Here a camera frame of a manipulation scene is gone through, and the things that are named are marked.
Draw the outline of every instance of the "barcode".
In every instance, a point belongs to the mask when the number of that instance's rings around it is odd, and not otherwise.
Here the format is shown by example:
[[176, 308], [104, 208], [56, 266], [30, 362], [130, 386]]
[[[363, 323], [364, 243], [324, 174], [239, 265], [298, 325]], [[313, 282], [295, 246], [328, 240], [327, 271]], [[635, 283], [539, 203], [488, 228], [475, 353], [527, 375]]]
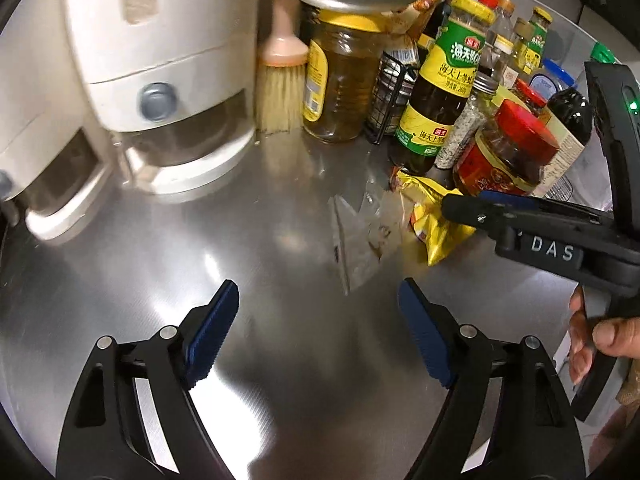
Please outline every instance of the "barcode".
[[311, 79], [306, 80], [306, 91], [314, 92], [316, 94], [320, 93], [320, 85], [311, 81]]
[[314, 101], [313, 94], [309, 91], [306, 92], [305, 104], [314, 113], [317, 113], [320, 107], [320, 103]]
[[395, 57], [403, 65], [411, 65], [411, 64], [418, 63], [418, 60], [415, 57], [415, 51], [412, 48], [404, 48], [402, 50], [391, 50], [391, 51], [387, 51], [387, 53], [390, 56]]

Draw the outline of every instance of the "red logo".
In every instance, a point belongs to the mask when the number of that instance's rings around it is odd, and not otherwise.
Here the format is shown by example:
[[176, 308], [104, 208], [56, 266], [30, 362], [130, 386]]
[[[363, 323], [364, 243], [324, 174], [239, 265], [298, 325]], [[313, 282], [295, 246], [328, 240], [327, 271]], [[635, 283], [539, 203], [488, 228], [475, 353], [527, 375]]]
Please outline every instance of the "red logo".
[[478, 50], [480, 48], [480, 41], [473, 36], [467, 36], [465, 38], [465, 45], [470, 46], [473, 50]]

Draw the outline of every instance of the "stainless steel countertop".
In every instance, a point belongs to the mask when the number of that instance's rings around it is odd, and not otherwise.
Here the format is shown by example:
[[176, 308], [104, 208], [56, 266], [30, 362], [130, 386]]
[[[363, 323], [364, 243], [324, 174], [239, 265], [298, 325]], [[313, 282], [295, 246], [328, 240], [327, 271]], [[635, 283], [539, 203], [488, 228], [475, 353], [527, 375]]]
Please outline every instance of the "stainless steel countertop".
[[[148, 338], [206, 304], [223, 279], [240, 311], [209, 377], [192, 391], [237, 479], [401, 479], [446, 392], [432, 380], [396, 306], [413, 276], [431, 301], [491, 338], [529, 333], [550, 354], [574, 283], [493, 254], [475, 235], [427, 267], [415, 237], [349, 296], [334, 264], [328, 199], [356, 209], [368, 179], [386, 180], [386, 147], [292, 133], [268, 137], [218, 189], [167, 203], [113, 186], [100, 214], [58, 246], [23, 224], [0, 270], [0, 400], [54, 469], [67, 403], [95, 341]], [[497, 384], [476, 436], [490, 434]], [[156, 456], [171, 458], [143, 391]]]

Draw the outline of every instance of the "black wire basket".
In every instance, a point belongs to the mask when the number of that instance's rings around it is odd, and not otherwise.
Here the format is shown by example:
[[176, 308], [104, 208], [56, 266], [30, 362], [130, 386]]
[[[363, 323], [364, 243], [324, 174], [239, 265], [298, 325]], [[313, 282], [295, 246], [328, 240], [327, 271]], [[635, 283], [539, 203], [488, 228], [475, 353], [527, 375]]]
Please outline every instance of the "black wire basket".
[[417, 68], [405, 66], [386, 52], [382, 55], [364, 124], [369, 142], [379, 144], [383, 136], [395, 134], [417, 77]]

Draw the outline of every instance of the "red lid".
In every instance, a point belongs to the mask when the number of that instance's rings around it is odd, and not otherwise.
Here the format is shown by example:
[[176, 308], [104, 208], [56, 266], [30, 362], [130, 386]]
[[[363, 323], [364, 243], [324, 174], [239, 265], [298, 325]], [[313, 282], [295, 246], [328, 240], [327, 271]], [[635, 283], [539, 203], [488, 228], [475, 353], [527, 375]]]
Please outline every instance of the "red lid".
[[556, 138], [546, 126], [523, 107], [505, 99], [498, 109], [495, 120], [500, 129], [518, 147], [529, 153], [533, 159], [546, 166], [559, 149]]
[[526, 84], [522, 79], [517, 78], [516, 83], [513, 85], [521, 94], [527, 99], [531, 99], [531, 102], [538, 108], [546, 106], [546, 99], [542, 97], [538, 92]]
[[498, 6], [498, 0], [478, 0], [481, 4], [486, 5], [491, 10]]

